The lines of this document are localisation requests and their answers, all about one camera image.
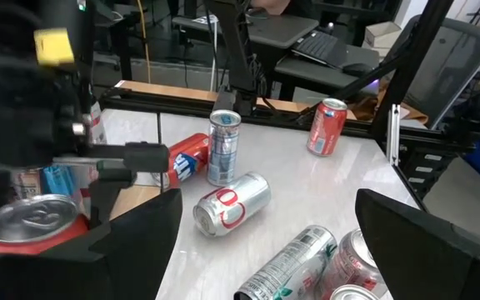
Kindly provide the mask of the black computer mouse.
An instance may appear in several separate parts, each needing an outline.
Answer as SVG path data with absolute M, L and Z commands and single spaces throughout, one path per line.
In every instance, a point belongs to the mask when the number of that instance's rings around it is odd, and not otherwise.
M 356 78 L 360 78 L 368 73 L 370 73 L 372 70 L 374 70 L 375 67 L 372 67 L 366 63 L 351 63 L 346 66 L 342 67 L 342 73 L 347 74 L 349 76 L 353 76 Z

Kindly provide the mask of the yellow gripper tag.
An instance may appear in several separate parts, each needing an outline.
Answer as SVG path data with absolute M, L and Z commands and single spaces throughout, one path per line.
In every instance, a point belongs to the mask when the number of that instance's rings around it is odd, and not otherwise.
M 49 28 L 33 33 L 37 62 L 45 66 L 74 63 L 73 49 L 66 28 Z

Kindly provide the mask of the grey desk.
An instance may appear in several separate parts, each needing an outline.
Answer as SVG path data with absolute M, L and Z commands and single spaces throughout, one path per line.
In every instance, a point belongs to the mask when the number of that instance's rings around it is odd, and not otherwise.
M 311 35 L 318 22 L 295 16 L 253 18 L 247 26 L 253 51 L 275 81 L 307 89 L 342 88 L 356 78 L 342 72 L 351 64 L 375 68 L 379 54 L 373 50 L 340 42 L 335 49 L 342 53 L 336 67 L 321 64 L 292 50 L 297 40 Z

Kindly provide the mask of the red Fanta can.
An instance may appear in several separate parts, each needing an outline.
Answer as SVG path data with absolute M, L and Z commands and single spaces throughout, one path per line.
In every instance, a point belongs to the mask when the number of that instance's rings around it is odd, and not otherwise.
M 209 137 L 195 133 L 169 148 L 169 167 L 165 173 L 152 173 L 154 183 L 165 189 L 178 188 L 183 181 L 200 173 L 208 164 Z

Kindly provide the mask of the red black Coca-Cola can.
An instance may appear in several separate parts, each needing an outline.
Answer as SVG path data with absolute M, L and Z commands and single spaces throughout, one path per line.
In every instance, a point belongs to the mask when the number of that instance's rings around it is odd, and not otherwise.
M 329 300 L 380 300 L 364 287 L 346 284 L 336 288 Z

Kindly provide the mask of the person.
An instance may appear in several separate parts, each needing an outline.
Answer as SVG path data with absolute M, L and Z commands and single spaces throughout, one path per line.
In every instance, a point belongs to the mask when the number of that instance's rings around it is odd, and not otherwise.
M 270 15 L 313 17 L 313 0 L 250 0 L 253 8 L 263 8 Z

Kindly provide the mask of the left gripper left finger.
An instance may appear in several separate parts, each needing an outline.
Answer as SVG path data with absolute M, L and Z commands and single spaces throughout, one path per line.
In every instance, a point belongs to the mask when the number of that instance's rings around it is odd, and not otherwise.
M 46 252 L 0 254 L 0 300 L 154 300 L 182 215 L 170 189 Z

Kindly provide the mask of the black keyboard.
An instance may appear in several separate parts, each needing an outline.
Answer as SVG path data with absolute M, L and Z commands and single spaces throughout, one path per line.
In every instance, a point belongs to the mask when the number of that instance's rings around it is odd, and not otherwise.
M 331 68 L 340 68 L 348 58 L 346 43 L 318 30 L 300 37 L 292 45 L 291 51 Z

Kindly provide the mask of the silver Diet Coke can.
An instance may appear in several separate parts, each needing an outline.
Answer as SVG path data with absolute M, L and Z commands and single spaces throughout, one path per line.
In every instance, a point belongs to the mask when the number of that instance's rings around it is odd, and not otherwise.
M 337 288 L 346 284 L 365 288 L 378 298 L 388 291 L 359 228 L 342 238 L 320 277 L 315 298 L 329 300 Z
M 197 228 L 208 237 L 221 237 L 264 209 L 272 198 L 268 181 L 247 172 L 203 196 L 192 210 Z

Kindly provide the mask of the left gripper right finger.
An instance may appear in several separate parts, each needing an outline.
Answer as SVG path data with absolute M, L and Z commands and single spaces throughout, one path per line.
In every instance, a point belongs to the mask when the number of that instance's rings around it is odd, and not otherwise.
M 480 300 L 480 236 L 366 188 L 355 213 L 394 300 Z

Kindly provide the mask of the red soda can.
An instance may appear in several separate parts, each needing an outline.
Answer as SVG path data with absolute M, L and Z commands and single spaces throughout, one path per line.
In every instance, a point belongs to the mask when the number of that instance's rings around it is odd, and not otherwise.
M 39 254 L 88 231 L 69 196 L 45 194 L 0 207 L 0 253 Z
M 347 120 L 348 106 L 336 98 L 325 98 L 317 106 L 307 149 L 319 156 L 332 155 Z

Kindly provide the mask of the grey office chair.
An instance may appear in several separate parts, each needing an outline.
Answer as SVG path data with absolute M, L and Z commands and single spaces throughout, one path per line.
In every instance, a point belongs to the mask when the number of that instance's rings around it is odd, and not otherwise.
M 480 71 L 480 26 L 446 18 L 403 101 L 438 129 L 463 89 Z

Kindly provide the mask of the small white cardboard box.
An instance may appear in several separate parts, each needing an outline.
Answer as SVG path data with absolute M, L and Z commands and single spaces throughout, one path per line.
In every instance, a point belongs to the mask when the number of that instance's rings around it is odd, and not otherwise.
M 394 22 L 380 22 L 365 29 L 364 48 L 390 48 L 401 34 L 402 29 Z

